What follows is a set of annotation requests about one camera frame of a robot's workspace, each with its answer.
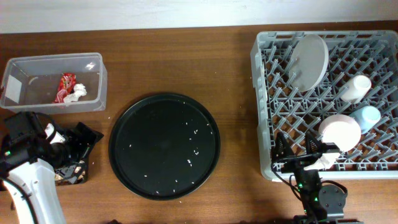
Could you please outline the white tissue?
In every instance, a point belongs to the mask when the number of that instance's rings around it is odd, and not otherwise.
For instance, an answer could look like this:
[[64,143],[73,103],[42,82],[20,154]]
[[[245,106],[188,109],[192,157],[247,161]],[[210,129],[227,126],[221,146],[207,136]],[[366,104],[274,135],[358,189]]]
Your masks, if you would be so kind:
[[77,102],[81,96],[86,96],[86,94],[87,94],[86,87],[83,84],[81,83],[75,84],[75,86],[73,87],[73,93],[67,95],[63,99],[63,102],[64,103]]

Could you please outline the light blue cup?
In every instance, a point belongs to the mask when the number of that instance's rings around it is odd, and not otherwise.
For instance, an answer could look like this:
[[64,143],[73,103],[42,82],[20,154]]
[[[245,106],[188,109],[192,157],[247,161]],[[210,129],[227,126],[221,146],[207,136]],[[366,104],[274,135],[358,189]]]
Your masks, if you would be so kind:
[[381,112],[374,106],[364,106],[352,112],[350,115],[358,124],[361,133],[365,134],[381,119]]

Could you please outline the red snack wrapper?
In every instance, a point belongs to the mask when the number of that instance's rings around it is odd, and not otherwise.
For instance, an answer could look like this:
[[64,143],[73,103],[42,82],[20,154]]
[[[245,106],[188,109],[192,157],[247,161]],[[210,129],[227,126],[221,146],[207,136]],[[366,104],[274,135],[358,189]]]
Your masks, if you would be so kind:
[[75,84],[76,75],[74,73],[63,73],[53,103],[63,103],[63,99],[72,92]]

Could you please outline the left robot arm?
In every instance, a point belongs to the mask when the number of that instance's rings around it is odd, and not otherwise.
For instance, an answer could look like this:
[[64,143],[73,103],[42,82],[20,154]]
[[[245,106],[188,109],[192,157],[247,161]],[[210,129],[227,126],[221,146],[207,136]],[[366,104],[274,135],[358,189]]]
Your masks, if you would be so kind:
[[1,182],[20,223],[65,223],[56,176],[74,184],[87,173],[86,161],[103,134],[83,123],[61,128],[49,115],[31,111],[4,120]]

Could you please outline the white small bowl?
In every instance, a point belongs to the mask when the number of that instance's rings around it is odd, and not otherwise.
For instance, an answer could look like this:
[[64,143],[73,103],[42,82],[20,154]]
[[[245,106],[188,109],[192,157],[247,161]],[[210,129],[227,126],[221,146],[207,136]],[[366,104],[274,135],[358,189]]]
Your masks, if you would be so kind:
[[354,118],[335,114],[324,119],[318,129],[321,141],[335,144],[340,151],[352,150],[361,139],[361,128]]

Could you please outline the white cup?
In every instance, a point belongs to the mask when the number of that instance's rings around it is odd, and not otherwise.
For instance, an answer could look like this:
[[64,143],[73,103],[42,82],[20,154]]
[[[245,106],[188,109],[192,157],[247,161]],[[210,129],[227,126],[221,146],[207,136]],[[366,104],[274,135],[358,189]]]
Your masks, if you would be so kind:
[[356,75],[343,85],[345,87],[341,99],[351,104],[359,103],[371,88],[371,80],[364,75]]

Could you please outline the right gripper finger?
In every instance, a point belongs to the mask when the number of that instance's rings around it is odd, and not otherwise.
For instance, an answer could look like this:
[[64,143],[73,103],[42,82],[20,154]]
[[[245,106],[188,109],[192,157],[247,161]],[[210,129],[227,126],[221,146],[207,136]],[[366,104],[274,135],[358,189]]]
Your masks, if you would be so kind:
[[321,142],[317,140],[310,132],[305,133],[305,150],[306,153],[318,152]]
[[294,152],[281,132],[278,132],[275,140],[275,147],[271,150],[271,157],[293,156]]

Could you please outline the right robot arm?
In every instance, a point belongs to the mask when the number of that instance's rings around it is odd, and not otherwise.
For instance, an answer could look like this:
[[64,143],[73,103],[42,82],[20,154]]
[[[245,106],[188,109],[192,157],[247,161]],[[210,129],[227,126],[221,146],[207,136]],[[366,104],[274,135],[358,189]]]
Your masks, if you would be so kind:
[[322,143],[310,133],[305,135],[305,154],[294,154],[283,133],[277,133],[271,150],[271,171],[288,185],[301,201],[304,214],[291,223],[356,223],[344,221],[348,189],[335,181],[322,180],[319,170],[332,164],[340,149],[333,143]]

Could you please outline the rice and food scraps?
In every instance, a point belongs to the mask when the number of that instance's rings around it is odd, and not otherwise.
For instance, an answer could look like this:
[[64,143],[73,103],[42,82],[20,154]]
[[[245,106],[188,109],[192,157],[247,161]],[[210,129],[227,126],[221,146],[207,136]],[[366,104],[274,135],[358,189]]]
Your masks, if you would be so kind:
[[55,170],[56,185],[83,184],[86,182],[86,165],[74,164]]

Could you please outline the white dinner plate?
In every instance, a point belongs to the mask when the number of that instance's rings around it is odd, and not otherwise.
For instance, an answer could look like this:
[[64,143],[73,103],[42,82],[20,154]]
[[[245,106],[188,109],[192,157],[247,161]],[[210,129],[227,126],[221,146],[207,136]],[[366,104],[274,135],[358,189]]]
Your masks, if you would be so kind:
[[326,42],[315,34],[301,39],[291,55],[292,66],[288,69],[289,83],[300,92],[314,89],[326,74],[329,53]]

